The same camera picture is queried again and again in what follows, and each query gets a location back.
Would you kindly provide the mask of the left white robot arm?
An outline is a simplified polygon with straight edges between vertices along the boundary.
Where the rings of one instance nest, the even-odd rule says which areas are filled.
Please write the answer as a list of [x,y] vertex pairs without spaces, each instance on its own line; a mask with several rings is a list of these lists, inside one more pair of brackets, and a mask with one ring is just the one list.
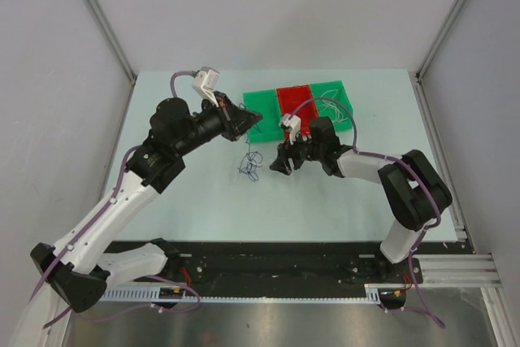
[[106,249],[123,228],[184,170],[184,156],[223,137],[237,141],[262,115],[235,105],[225,93],[205,99],[191,113],[181,98],[161,101],[151,116],[147,138],[123,157],[115,187],[64,237],[37,244],[31,259],[48,284],[76,313],[94,306],[105,291],[135,279],[175,279],[180,253],[157,238],[119,254]]

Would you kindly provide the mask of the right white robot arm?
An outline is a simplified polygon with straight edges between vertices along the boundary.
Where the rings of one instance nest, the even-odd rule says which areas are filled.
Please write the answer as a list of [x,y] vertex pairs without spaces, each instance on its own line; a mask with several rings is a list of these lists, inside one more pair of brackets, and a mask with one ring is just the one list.
[[375,274],[393,283],[404,273],[403,260],[419,246],[427,231],[437,227],[442,213],[452,205],[446,183],[420,150],[401,156],[358,150],[343,145],[328,117],[310,121],[308,136],[301,134],[301,120],[286,114],[279,126],[288,133],[277,146],[272,171],[290,175],[303,163],[318,162],[329,176],[354,178],[382,186],[395,218],[375,262]]

